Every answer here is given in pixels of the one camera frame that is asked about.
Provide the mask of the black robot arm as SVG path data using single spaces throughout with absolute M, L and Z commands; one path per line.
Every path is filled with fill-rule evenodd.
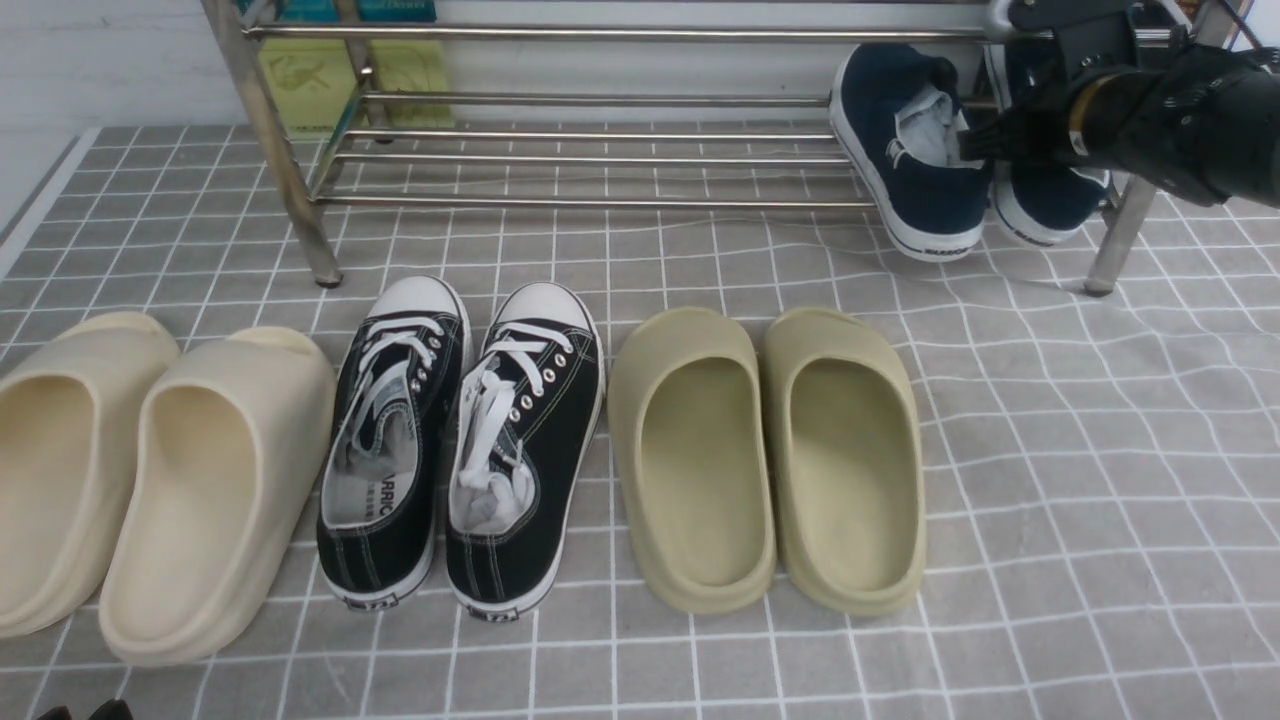
M 637 559 L 631 433 L 564 455 L 548 597 L 471 618 L 447 550 L 410 596 L 326 587 L 320 480 L 287 512 L 247 630 L 132 667 L 106 605 L 3 642 L 3 716 L 123 698 L 137 719 L 1275 719 L 1277 81 L 1211 38 L 1064 40 L 998 120 L 980 4 L 453 3 L 434 22 L 288 20 L 283 1 L 134 4 L 74 79 L 138 100 L 72 154 L 3 272 L 3 369 L 115 310 L 182 350 L 279 325 L 340 365 L 374 300 L 431 275 L 483 341 L 518 287 L 593 314 L 612 398 L 669 309 L 780 369 L 783 314 L 829 307 L 908 372 L 923 446 L 920 589 L 887 618 L 819 600 L 795 548 L 727 612 L 660 601 Z M 1011 152 L 1087 104 L 1097 218 L 1055 249 L 979 210 L 955 261 L 911 260 L 827 124 L 856 45 L 951 60 L 969 149 Z

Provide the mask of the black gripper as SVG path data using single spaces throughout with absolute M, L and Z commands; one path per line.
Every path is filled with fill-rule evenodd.
M 993 120 L 959 135 L 965 160 L 1097 167 L 1084 140 L 1091 86 L 1138 67 L 1126 1 L 992 1 L 987 36 L 1002 47 L 1047 41 L 1053 58 L 1036 87 Z

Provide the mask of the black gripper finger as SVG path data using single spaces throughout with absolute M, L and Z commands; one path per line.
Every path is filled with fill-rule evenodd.
M 88 720 L 133 720 L 134 716 L 124 700 L 109 700 L 100 705 Z

